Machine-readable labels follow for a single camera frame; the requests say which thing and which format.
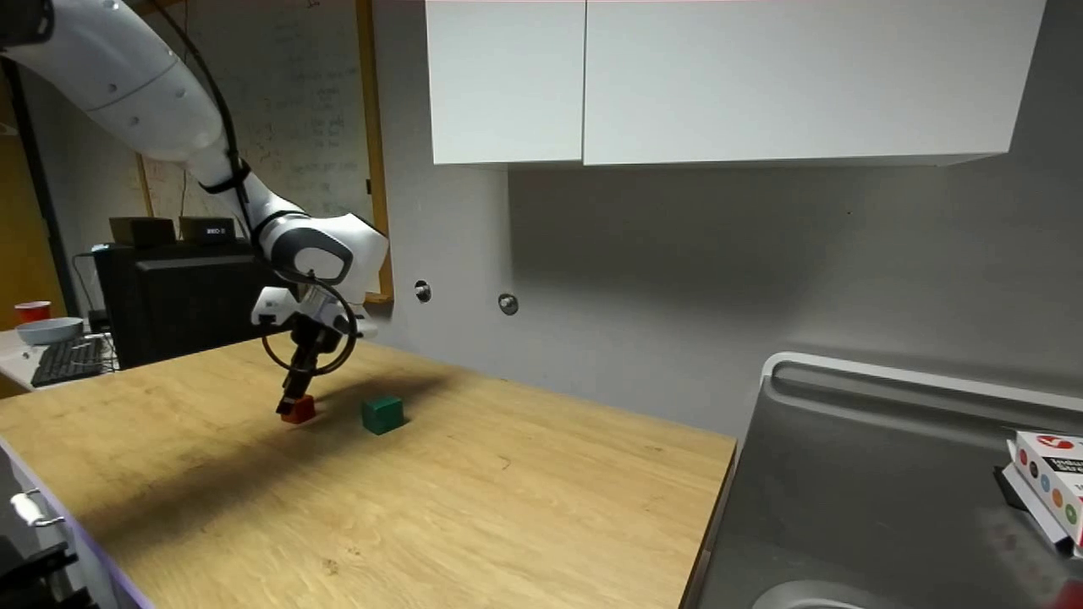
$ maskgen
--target green object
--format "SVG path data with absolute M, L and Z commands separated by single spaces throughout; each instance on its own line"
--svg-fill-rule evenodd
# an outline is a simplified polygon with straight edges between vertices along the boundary
M 361 406 L 361 421 L 369 432 L 388 432 L 405 421 L 401 399 L 381 395 Z

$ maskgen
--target countertop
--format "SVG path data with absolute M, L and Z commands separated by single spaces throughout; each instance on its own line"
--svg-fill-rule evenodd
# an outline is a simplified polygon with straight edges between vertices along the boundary
M 733 439 L 381 344 L 275 416 L 258 340 L 0 401 L 154 606 L 677 606 Z M 358 406 L 401 395 L 372 435 Z

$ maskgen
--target white wall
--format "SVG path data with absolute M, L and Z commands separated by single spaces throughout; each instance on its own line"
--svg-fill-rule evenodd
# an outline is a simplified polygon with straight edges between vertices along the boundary
M 1083 377 L 1083 4 L 1048 4 L 1004 159 L 512 171 L 429 166 L 423 6 L 374 6 L 384 340 L 733 432 L 789 344 Z

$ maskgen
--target cabinet door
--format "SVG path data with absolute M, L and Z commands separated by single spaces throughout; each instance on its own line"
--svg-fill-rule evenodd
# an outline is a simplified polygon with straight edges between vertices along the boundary
M 432 161 L 582 159 L 586 0 L 425 0 Z
M 586 161 L 984 155 L 1047 0 L 593 0 Z

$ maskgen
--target cable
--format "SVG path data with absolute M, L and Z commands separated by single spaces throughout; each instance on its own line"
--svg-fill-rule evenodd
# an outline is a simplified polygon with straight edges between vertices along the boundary
M 215 77 L 214 69 L 206 67 L 199 48 L 194 42 L 194 37 L 173 19 L 173 14 L 160 4 L 160 0 L 147 0 L 153 11 L 169 24 L 169 30 L 179 37 L 179 42 L 194 54 L 206 89 L 208 89 L 208 97 L 215 106 L 215 116 L 222 118 L 222 132 L 228 132 L 228 161 L 231 161 L 231 176 L 241 176 L 241 145 L 235 145 L 235 128 L 232 128 L 232 116 L 231 116 L 231 106 L 222 97 L 222 92 L 215 89 Z M 235 192 L 235 201 L 241 201 L 241 219 L 250 232 L 250 219 L 246 219 L 246 189 L 241 180 L 232 180 L 232 192 Z
M 175 219 L 184 219 L 184 201 L 189 201 L 189 171 L 179 171 L 179 201 L 175 201 Z

